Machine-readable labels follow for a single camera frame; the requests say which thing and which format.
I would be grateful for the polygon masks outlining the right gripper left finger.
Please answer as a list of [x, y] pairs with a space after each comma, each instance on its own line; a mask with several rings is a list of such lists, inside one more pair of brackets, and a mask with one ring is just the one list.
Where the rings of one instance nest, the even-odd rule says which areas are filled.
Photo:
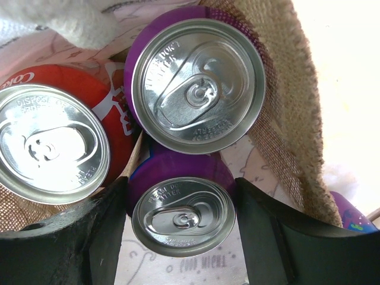
[[113, 284], [128, 179], [19, 232], [1, 233], [1, 284]]

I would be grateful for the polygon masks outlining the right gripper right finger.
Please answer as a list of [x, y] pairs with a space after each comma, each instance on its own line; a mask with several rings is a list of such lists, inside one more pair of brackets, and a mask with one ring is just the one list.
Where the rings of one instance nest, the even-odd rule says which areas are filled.
[[379, 232], [316, 220], [236, 179], [249, 284], [379, 284]]

